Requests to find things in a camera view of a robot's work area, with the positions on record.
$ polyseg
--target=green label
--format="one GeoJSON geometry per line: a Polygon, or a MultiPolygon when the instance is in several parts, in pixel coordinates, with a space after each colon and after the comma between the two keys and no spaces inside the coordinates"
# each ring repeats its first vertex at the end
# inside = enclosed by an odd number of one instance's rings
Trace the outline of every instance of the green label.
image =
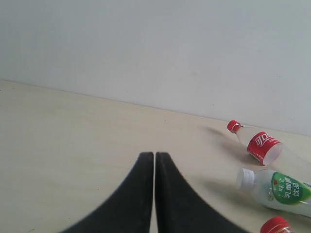
{"type": "Polygon", "coordinates": [[[311,197],[311,191],[308,189],[310,184],[306,185],[282,173],[273,174],[271,185],[274,197],[282,204],[296,205],[311,197]]]}

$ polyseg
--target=plastic bottle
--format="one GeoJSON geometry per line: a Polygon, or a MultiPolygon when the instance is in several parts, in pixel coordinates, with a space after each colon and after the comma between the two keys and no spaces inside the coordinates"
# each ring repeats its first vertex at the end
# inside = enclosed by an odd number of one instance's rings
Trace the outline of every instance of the plastic bottle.
{"type": "Polygon", "coordinates": [[[260,233],[294,233],[294,231],[284,218],[277,216],[263,224],[260,233]]]}
{"type": "Polygon", "coordinates": [[[273,170],[243,168],[236,185],[265,207],[311,217],[311,184],[273,170]]]}
{"type": "Polygon", "coordinates": [[[236,120],[227,128],[238,136],[247,151],[264,166],[286,172],[290,176],[311,180],[311,163],[305,161],[275,138],[254,127],[244,127],[236,120]]]}

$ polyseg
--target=white wall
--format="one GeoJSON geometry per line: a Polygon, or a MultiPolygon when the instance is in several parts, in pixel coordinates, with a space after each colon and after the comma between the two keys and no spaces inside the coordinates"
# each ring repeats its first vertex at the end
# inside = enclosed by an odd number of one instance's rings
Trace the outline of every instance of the white wall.
{"type": "Polygon", "coordinates": [[[309,0],[1,0],[0,79],[311,135],[309,0]]]}

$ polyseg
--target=light wood surface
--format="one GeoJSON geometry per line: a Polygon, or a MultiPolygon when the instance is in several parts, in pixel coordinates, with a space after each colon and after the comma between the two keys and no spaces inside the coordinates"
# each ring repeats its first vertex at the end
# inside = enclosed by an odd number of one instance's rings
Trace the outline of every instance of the light wood surface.
{"type": "MultiPolygon", "coordinates": [[[[226,124],[0,81],[0,232],[65,229],[109,197],[141,151],[168,151],[195,191],[249,232],[276,215],[310,232],[309,218],[266,209],[236,191],[240,168],[262,167],[226,124]]],[[[311,161],[311,138],[268,133],[311,161]]]]}

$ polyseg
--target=bottle label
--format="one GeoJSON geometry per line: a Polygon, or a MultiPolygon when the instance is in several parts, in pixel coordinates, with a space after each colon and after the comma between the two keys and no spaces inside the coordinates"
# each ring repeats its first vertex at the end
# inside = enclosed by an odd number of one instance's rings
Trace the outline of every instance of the bottle label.
{"type": "Polygon", "coordinates": [[[256,134],[249,142],[247,151],[253,155],[263,165],[263,158],[268,150],[275,144],[280,143],[275,138],[269,136],[266,132],[256,134]]]}
{"type": "Polygon", "coordinates": [[[292,177],[275,172],[271,180],[275,199],[285,205],[300,204],[311,197],[310,184],[302,183],[292,177]]]}

